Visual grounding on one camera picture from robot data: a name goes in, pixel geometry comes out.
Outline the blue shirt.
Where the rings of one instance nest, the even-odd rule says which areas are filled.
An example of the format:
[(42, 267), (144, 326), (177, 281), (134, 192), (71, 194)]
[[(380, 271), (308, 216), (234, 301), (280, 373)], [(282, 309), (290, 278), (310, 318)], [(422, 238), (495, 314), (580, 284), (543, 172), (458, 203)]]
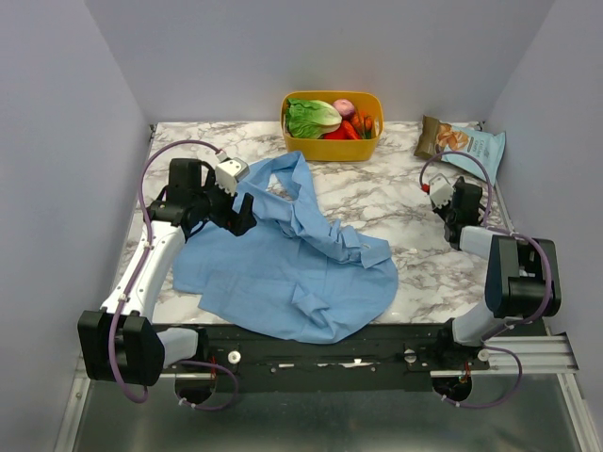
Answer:
[(383, 314), (399, 275), (387, 241), (329, 222), (299, 152), (264, 159), (239, 184), (257, 223), (236, 237), (210, 223), (173, 262), (174, 290), (249, 331), (334, 344)]

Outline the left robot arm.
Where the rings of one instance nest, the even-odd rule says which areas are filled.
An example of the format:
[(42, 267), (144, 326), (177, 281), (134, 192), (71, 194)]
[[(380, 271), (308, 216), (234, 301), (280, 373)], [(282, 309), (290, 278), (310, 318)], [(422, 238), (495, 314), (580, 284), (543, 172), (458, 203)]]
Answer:
[(145, 208), (138, 247), (116, 287), (97, 311), (84, 312), (77, 331), (88, 376), (141, 386), (154, 385), (164, 368), (180, 363), (197, 372), (209, 350), (189, 327), (157, 331), (152, 316), (174, 259), (203, 225), (212, 222), (234, 236), (255, 226), (253, 196), (235, 209), (236, 188), (249, 173), (238, 158), (216, 166), (174, 158), (169, 179)]

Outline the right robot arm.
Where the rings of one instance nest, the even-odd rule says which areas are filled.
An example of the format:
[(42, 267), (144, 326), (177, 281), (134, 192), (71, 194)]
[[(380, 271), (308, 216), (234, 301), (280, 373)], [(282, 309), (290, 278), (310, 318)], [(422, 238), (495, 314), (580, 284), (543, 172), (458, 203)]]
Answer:
[(430, 352), (446, 369), (477, 355), (483, 343), (516, 326), (552, 317), (562, 301), (556, 247), (548, 239), (481, 225), (482, 188), (438, 174), (423, 186), (432, 211), (444, 221), (444, 238), (455, 250), (487, 261), (484, 295), (438, 332)]

